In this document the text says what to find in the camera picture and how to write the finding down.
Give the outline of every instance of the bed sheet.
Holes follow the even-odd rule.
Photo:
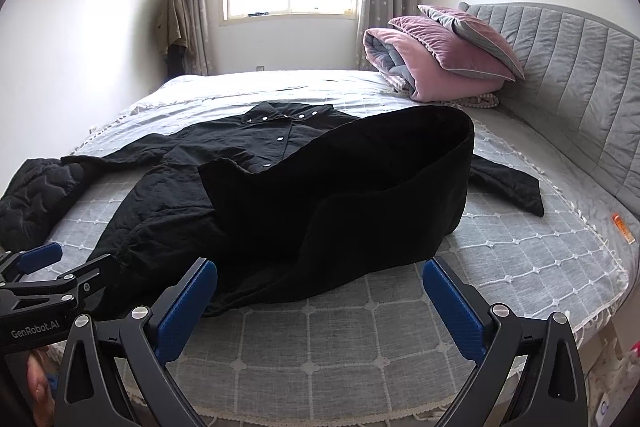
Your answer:
[[[360,117],[415,104],[377,73],[184,76],[133,104],[76,152],[106,155],[150,132],[171,134],[264,100],[333,103]],[[610,248],[619,245],[613,233],[619,232],[608,229],[606,219],[622,209],[608,207],[612,201],[591,190],[579,172],[551,161],[554,149],[544,140],[530,151],[543,166],[536,167],[499,137],[515,128],[510,119],[491,110],[471,113],[477,119],[476,153],[538,177],[546,216],[523,214],[472,189],[460,226],[439,254],[489,302],[505,302],[531,317],[563,311],[578,343],[588,340],[622,301],[629,273],[637,273],[637,250],[621,258]],[[520,140],[517,133],[510,136]],[[526,133],[522,138],[537,140]],[[142,174],[110,174],[91,187],[51,236],[63,246],[62,261],[28,279],[50,279],[83,263]],[[593,222],[586,219],[591,214]],[[637,222],[624,216],[637,230]],[[413,226],[398,223],[398,233]],[[301,303],[257,305],[202,320],[171,371],[199,413],[258,425],[338,427],[444,407],[472,363],[462,359],[424,293],[420,269],[398,267]],[[521,369],[518,361],[505,396]],[[123,374],[132,395],[140,396],[126,367]]]

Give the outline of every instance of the pink pillow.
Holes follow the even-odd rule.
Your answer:
[[[385,76],[397,76],[388,70],[391,60],[384,60],[380,53],[367,47],[367,35],[383,42],[386,49],[398,52],[414,80],[415,91],[411,95],[416,102],[445,102],[498,90],[503,78],[469,78],[443,70],[436,58],[413,37],[390,28],[370,28],[365,33],[367,58]]]
[[[436,21],[427,17],[406,16],[391,19],[389,24],[419,40],[440,66],[450,73],[487,80],[515,80],[513,73],[500,60]]]
[[[482,22],[471,13],[454,10],[453,8],[441,8],[439,6],[418,5],[418,8],[429,19],[436,21],[448,28],[465,41],[483,49],[500,60],[514,76],[524,80],[524,70],[520,65],[517,55],[498,31]]]

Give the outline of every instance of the blue gripper pad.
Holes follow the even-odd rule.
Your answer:
[[[62,259],[62,247],[58,243],[49,243],[21,254],[15,266],[22,273],[28,274],[57,263],[60,259]]]
[[[462,356],[480,365],[486,356],[482,323],[433,260],[424,263],[422,285]]]
[[[160,365],[173,362],[180,356],[217,284],[216,265],[207,261],[175,299],[174,305],[158,326],[154,353]]]

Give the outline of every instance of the orange label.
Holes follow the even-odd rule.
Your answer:
[[[629,229],[626,227],[625,222],[622,221],[622,218],[620,217],[619,214],[613,214],[613,216],[611,216],[613,219],[613,222],[616,224],[616,226],[618,227],[618,229],[620,230],[620,232],[622,232],[622,235],[625,236],[626,241],[628,242],[628,244],[633,244],[636,242],[636,238],[631,234],[631,232],[629,232]]]

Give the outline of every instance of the quilted headboard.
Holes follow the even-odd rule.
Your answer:
[[[500,102],[640,215],[639,38],[588,13],[548,4],[465,10],[513,47],[526,82]]]

